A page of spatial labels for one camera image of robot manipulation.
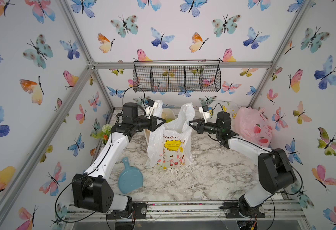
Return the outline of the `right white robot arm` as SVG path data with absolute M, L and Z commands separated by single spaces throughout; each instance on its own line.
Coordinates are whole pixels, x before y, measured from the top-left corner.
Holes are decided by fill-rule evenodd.
M 295 172 L 285 151 L 266 148 L 242 138 L 232 130 L 229 113 L 219 112 L 214 123 L 201 118 L 189 121 L 189 126 L 198 134 L 214 134 L 220 146 L 242 153 L 257 163 L 259 182 L 240 197 L 242 212 L 249 213 L 275 193 L 296 182 Z

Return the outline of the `white cartoon print plastic bag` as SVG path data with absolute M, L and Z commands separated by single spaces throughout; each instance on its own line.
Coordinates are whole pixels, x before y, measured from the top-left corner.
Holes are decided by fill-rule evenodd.
M 180 168 L 193 164 L 192 131 L 189 121 L 195 117 L 191 103 L 184 104 L 176 119 L 150 132 L 147 147 L 148 168 Z

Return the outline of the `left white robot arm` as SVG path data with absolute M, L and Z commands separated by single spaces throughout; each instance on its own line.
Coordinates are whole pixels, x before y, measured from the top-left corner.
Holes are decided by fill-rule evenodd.
M 72 180 L 74 205 L 77 208 L 107 213 L 108 211 L 132 213 L 132 199 L 126 195 L 114 193 L 108 181 L 112 169 L 127 147 L 132 137 L 145 129 L 155 131 L 165 120 L 154 114 L 162 108 L 162 101 L 148 100 L 144 115 L 139 115 L 141 106 L 138 103 L 126 103 L 122 113 L 117 115 L 117 122 L 111 128 L 111 134 L 103 150 L 85 170 L 84 174 L 76 174 Z

